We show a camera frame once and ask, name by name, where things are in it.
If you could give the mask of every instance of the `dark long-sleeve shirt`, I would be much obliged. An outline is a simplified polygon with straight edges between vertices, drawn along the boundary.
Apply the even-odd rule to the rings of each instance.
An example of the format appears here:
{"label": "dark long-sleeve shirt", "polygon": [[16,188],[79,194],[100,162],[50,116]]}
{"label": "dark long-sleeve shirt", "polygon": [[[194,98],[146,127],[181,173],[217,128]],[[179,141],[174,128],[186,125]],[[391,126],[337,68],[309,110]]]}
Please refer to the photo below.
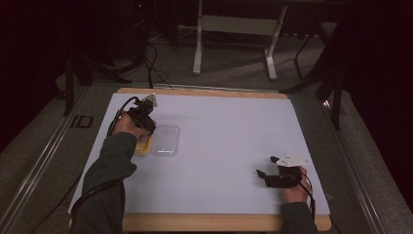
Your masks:
{"label": "dark long-sleeve shirt", "polygon": [[[136,165],[131,163],[137,140],[127,133],[108,137],[100,150],[99,158],[84,177],[82,194],[102,184],[131,176]],[[125,188],[123,183],[97,192],[87,199],[74,217],[70,233],[121,234],[124,216]],[[318,233],[307,204],[282,205],[282,234]]]}

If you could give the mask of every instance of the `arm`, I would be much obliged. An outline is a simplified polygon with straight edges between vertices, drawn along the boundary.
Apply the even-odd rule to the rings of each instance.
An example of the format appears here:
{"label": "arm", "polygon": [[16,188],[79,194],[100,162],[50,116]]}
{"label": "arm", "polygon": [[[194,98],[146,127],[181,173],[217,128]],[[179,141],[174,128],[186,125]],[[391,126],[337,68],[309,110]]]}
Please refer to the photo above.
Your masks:
{"label": "arm", "polygon": [[[86,172],[82,194],[131,176],[136,170],[131,157],[137,138],[145,133],[134,126],[129,115],[123,114],[113,135],[104,141],[99,158]],[[95,193],[79,207],[70,233],[122,233],[124,207],[125,188],[120,182]]]}
{"label": "arm", "polygon": [[[304,175],[307,174],[305,169],[300,168],[300,170]],[[310,184],[305,176],[303,176],[301,183],[310,190]],[[297,185],[283,189],[282,194],[286,202],[286,204],[281,206],[282,234],[318,233],[306,203],[308,198],[307,192],[300,185]]]}

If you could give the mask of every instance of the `black chair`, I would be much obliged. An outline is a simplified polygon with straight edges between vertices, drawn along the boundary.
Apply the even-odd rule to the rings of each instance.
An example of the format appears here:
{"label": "black chair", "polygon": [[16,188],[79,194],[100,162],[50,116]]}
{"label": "black chair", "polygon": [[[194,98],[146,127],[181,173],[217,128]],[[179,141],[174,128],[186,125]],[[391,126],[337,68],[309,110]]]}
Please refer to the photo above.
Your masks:
{"label": "black chair", "polygon": [[298,64],[298,56],[301,53],[301,51],[304,49],[304,47],[307,45],[307,43],[316,35],[319,36],[319,39],[321,39],[322,43],[324,43],[324,45],[326,45],[328,43],[328,41],[330,40],[331,35],[333,34],[334,29],[336,28],[337,22],[321,22],[318,23],[316,25],[316,28],[314,29],[313,33],[311,33],[306,41],[303,43],[303,45],[300,47],[300,49],[298,50],[297,54],[295,55],[294,58],[294,63],[295,66],[297,67],[297,71],[298,71],[298,76],[300,77],[301,80],[306,79],[311,71],[305,76],[303,77],[301,70],[300,70],[300,65]]}

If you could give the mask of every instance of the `transparent plastic container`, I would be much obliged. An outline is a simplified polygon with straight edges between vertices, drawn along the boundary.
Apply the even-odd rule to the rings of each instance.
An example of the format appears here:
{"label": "transparent plastic container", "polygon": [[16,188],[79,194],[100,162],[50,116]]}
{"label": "transparent plastic container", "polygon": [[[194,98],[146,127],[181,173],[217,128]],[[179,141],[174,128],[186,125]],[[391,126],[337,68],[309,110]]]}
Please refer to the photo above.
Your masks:
{"label": "transparent plastic container", "polygon": [[152,155],[173,157],[178,151],[179,128],[174,125],[160,125],[155,130]]}

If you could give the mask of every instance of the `metal leg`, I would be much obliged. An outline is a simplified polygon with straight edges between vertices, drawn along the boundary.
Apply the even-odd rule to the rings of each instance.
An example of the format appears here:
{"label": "metal leg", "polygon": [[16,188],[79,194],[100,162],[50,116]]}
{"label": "metal leg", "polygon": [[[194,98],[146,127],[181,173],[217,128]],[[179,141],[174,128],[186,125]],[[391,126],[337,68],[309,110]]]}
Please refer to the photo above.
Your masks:
{"label": "metal leg", "polygon": [[203,59],[203,1],[198,1],[198,27],[197,27],[197,49],[195,51],[194,75],[201,74],[201,63]]}
{"label": "metal leg", "polygon": [[274,48],[276,47],[277,40],[279,39],[279,36],[280,36],[280,31],[282,29],[282,22],[283,22],[283,18],[285,17],[286,9],[287,9],[286,6],[282,7],[276,26],[274,28],[271,45],[268,49],[265,49],[264,51],[265,61],[267,63],[268,75],[270,77],[270,80],[273,80],[273,81],[277,79],[276,68],[274,66],[274,61],[273,61],[273,52],[274,52]]}

